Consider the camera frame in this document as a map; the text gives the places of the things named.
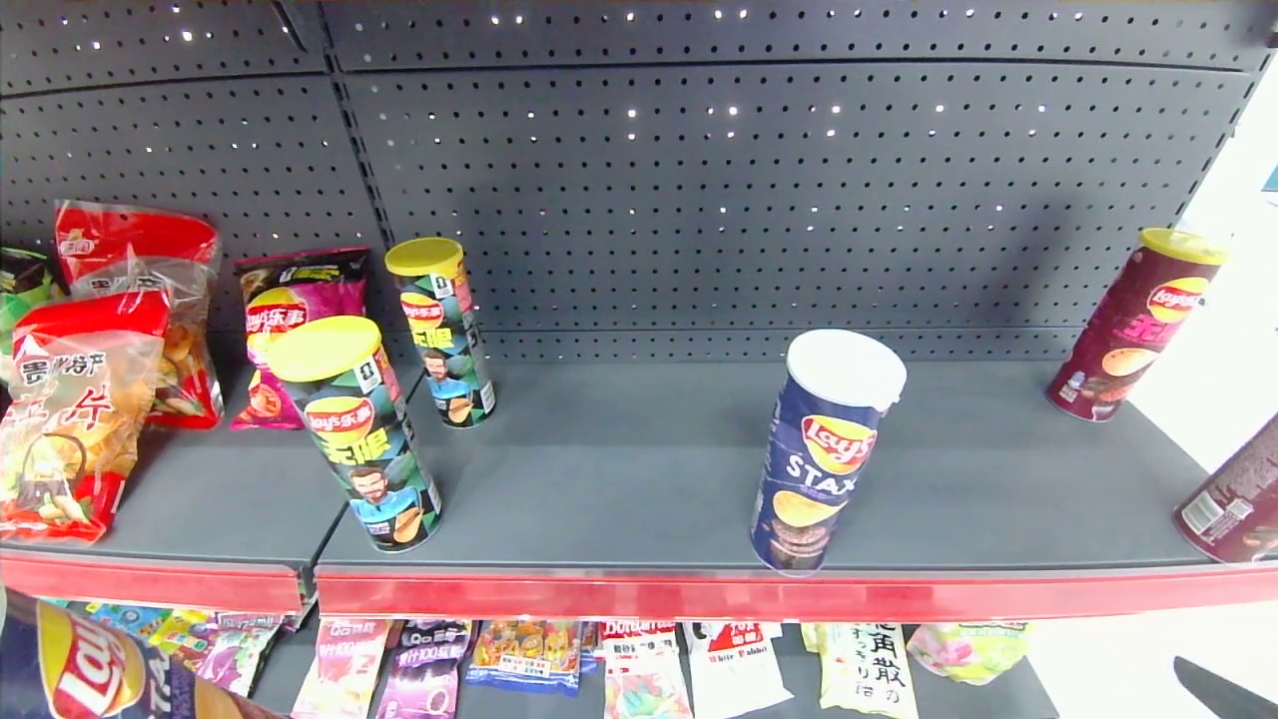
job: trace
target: lay's stax can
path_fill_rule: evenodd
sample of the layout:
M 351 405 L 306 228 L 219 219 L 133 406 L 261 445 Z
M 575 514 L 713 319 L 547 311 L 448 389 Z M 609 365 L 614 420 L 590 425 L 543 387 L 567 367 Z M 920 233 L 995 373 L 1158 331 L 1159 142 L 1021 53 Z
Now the lay's stax can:
M 1047 397 L 1066 415 L 1105 423 L 1197 307 L 1226 259 L 1196 234 L 1140 231 L 1140 246 L 1091 312 Z
M 879 420 L 901 397 L 905 364 L 872 337 L 827 328 L 790 342 L 786 370 L 750 541 L 768 567 L 803 576 L 826 561 Z
M 0 589 L 4 719 L 280 719 L 156 647 Z
M 461 245 L 443 236 L 404 241 L 386 253 L 386 268 L 399 284 L 440 419 L 450 428 L 484 421 L 497 397 L 484 368 Z
M 404 396 L 366 317 L 336 315 L 280 335 L 266 351 L 373 547 L 403 552 L 440 524 L 435 480 L 413 453 Z

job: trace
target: potato chip can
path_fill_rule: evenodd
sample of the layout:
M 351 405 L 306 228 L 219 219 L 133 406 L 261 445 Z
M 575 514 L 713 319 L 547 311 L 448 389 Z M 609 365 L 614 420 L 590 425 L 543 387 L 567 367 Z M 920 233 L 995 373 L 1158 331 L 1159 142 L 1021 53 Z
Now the potato chip can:
M 426 386 L 450 428 L 473 428 L 497 405 L 461 258 L 461 245 L 443 236 L 404 241 L 386 253 Z
M 1278 415 L 1177 507 L 1172 521 L 1219 562 L 1278 554 Z
M 772 412 L 750 543 L 789 576 L 815 572 L 901 397 L 905 364 L 887 345 L 849 329 L 812 329 L 790 342 L 789 378 Z
M 440 494 L 413 452 L 413 425 L 377 324 L 351 315 L 307 322 L 272 341 L 266 363 L 373 547 L 403 552 L 435 534 Z
M 1066 415 L 1109 421 L 1180 329 L 1226 252 L 1186 231 L 1146 227 L 1047 388 Z

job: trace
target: red shelf edge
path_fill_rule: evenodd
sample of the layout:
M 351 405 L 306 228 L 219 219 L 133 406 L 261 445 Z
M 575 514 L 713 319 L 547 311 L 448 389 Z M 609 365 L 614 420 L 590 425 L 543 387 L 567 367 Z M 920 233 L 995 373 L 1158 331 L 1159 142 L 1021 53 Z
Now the red shelf edge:
M 0 579 L 33 596 L 295 614 L 298 572 L 282 564 L 110 559 L 0 550 Z
M 420 575 L 320 566 L 325 616 L 974 622 L 1134 614 L 1278 598 L 1278 562 L 1128 573 L 771 577 Z

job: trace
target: blue chip can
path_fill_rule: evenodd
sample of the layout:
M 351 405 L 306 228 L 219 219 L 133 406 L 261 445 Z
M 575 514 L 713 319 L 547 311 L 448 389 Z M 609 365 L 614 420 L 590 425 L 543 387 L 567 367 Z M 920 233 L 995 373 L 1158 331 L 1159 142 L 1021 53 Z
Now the blue chip can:
M 804 576 L 826 562 L 879 421 L 905 386 L 905 365 L 865 335 L 814 329 L 795 337 L 786 367 L 750 540 L 764 564 Z

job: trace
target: red chip bag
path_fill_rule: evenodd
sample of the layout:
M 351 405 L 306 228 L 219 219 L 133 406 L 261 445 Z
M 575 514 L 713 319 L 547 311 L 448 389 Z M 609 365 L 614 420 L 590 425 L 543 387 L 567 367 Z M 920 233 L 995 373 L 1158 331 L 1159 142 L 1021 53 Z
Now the red chip bag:
M 0 421 L 0 536 L 96 541 L 155 401 L 169 303 L 128 291 L 37 307 L 14 327 Z
M 146 207 L 60 199 L 54 231 L 72 296 L 164 289 L 173 314 L 160 384 L 147 423 L 210 430 L 222 419 L 204 326 L 217 277 L 217 231 L 207 222 Z

